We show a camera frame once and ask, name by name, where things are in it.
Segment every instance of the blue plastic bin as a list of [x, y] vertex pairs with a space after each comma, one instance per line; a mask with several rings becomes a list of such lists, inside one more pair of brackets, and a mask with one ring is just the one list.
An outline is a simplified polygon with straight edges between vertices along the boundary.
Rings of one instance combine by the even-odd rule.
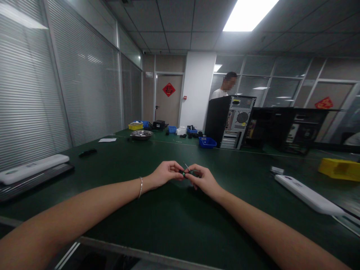
[[139, 121], [139, 120], [137, 120], [138, 122], [141, 122], [142, 123], [142, 127], [143, 128], [149, 128], [149, 121]]
[[175, 126], [168, 126], [169, 128], [169, 133], [175, 133], [177, 128]]
[[202, 148], [212, 149], [218, 144], [216, 143], [216, 141], [214, 141], [214, 139], [211, 139], [209, 137], [199, 137], [199, 145]]
[[188, 132], [188, 133], [198, 133], [198, 131], [197, 131], [196, 129], [194, 129], [194, 130], [187, 129], [187, 132]]

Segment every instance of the ceiling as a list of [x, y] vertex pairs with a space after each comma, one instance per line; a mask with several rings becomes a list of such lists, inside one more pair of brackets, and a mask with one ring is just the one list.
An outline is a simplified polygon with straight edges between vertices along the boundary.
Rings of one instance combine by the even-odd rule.
[[236, 0], [106, 0], [148, 53], [360, 56], [359, 0], [279, 0], [252, 32], [223, 32]]

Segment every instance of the hand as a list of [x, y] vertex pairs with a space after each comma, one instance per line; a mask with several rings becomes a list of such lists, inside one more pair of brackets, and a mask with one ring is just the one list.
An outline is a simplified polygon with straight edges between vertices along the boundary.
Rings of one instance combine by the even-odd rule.
[[183, 180], [184, 177], [179, 170], [184, 170], [176, 161], [163, 161], [156, 170], [149, 175], [152, 189], [158, 188], [171, 179]]
[[199, 166], [197, 164], [193, 164], [189, 167], [189, 169], [197, 170], [195, 172], [198, 174], [201, 178], [197, 178], [191, 174], [189, 174], [189, 170], [186, 169], [185, 171], [185, 177], [189, 179], [194, 186], [195, 189], [198, 187], [201, 188], [201, 190], [207, 194], [211, 199], [218, 200], [222, 194], [225, 192], [225, 190], [219, 186], [219, 184], [216, 182], [215, 178], [211, 174], [210, 170], [208, 168]]

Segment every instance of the silver bracelet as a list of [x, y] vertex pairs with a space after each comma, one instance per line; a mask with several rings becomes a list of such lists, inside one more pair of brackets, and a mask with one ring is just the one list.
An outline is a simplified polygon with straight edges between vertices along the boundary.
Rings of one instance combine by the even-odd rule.
[[141, 186], [140, 186], [140, 193], [139, 193], [138, 199], [140, 198], [141, 192], [142, 192], [142, 190], [143, 190], [143, 178], [140, 176], [140, 179], [141, 179]]

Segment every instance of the fluorescent light panel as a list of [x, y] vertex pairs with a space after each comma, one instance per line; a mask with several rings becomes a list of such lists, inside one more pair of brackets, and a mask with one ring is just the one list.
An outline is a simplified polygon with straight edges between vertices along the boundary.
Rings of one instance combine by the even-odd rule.
[[41, 23], [35, 21], [28, 15], [18, 11], [16, 8], [8, 4], [0, 4], [0, 14], [12, 19], [13, 21], [20, 23], [21, 25], [31, 29], [48, 29]]
[[220, 68], [221, 68], [222, 65], [215, 65], [214, 66], [214, 72], [217, 72]]
[[225, 32], [251, 32], [278, 0], [237, 0], [223, 29]]

